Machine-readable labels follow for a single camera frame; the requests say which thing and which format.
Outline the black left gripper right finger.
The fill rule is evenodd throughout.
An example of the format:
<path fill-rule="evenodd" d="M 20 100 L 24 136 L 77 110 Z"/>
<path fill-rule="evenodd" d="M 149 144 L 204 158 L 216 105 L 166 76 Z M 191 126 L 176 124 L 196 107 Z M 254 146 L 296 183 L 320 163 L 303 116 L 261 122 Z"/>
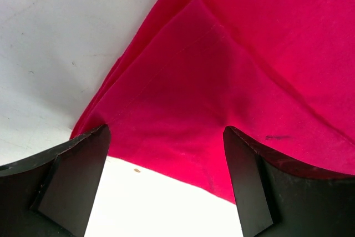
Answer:
<path fill-rule="evenodd" d="M 243 236 L 353 236 L 354 176 L 278 152 L 235 127 L 224 151 Z"/>

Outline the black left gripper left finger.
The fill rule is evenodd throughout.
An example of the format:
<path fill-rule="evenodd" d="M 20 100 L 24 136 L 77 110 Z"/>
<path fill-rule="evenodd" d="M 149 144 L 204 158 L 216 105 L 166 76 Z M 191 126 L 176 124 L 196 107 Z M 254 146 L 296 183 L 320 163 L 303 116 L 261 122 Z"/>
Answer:
<path fill-rule="evenodd" d="M 110 144 L 102 125 L 1 166 L 1 236 L 84 236 Z"/>

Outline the magenta t shirt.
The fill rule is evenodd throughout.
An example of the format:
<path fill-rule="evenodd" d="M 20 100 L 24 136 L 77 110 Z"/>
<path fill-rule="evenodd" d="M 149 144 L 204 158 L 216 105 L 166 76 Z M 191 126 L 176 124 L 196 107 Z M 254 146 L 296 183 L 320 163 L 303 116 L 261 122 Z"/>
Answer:
<path fill-rule="evenodd" d="M 354 173 L 354 0 L 158 0 L 77 121 L 109 155 L 233 201 L 233 126 Z"/>

